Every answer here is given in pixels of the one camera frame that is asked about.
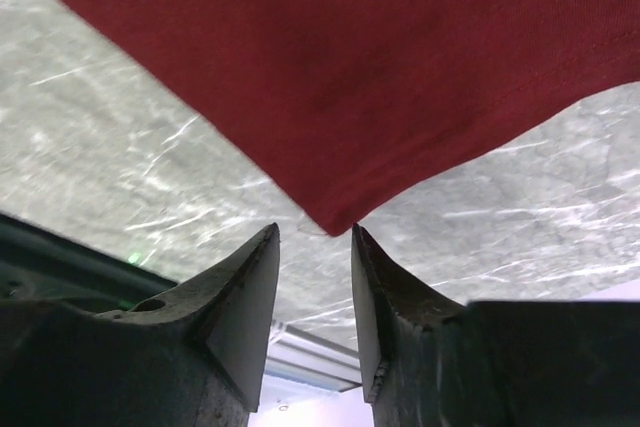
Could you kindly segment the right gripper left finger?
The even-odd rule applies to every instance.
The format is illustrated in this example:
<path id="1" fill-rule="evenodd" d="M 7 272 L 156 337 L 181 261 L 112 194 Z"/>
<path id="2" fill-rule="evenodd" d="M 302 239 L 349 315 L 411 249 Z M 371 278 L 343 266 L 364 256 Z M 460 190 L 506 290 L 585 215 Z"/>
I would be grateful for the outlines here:
<path id="1" fill-rule="evenodd" d="M 259 406 L 280 263 L 270 224 L 129 310 L 1 305 L 5 426 L 244 426 Z"/>

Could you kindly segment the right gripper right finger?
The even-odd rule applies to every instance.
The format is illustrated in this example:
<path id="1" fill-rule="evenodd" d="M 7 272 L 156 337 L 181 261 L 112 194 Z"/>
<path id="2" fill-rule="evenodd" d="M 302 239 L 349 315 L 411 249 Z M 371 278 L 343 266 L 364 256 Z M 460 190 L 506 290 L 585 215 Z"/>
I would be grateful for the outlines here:
<path id="1" fill-rule="evenodd" d="M 362 388 L 378 426 L 635 426 L 639 306 L 459 304 L 361 226 L 351 274 Z"/>

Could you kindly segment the dark red t shirt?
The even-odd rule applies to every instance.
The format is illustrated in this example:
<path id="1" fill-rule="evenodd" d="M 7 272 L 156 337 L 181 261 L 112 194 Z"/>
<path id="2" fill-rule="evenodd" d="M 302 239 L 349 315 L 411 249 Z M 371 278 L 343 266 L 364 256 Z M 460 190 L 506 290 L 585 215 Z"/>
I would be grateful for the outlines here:
<path id="1" fill-rule="evenodd" d="M 345 232 L 639 77 L 639 0 L 61 0 Z"/>

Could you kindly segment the black base beam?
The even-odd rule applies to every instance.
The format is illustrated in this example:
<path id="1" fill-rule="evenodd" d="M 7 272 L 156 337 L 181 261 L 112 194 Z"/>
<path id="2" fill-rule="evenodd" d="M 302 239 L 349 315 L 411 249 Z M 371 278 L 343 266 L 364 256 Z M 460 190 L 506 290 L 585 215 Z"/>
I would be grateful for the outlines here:
<path id="1" fill-rule="evenodd" d="M 93 311 L 130 309 L 172 280 L 15 217 L 1 216 L 1 298 L 73 299 Z"/>

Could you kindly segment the aluminium rail frame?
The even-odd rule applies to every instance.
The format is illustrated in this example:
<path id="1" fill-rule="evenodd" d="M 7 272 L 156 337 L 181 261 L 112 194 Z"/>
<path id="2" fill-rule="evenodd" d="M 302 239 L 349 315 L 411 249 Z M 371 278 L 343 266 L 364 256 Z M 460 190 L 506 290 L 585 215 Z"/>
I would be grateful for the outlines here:
<path id="1" fill-rule="evenodd" d="M 361 386 L 356 351 L 279 321 L 271 324 L 264 373 L 333 392 Z"/>

